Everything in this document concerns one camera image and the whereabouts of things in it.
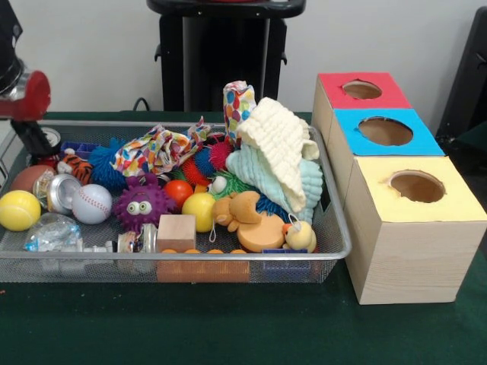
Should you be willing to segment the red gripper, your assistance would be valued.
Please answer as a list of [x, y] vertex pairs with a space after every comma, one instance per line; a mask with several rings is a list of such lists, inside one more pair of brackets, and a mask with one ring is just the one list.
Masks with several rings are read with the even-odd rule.
[[37, 124], [49, 108], [51, 89], [41, 71], [24, 71], [16, 82], [1, 92], [1, 118], [11, 119], [11, 127], [24, 144], [33, 162], [56, 154]]

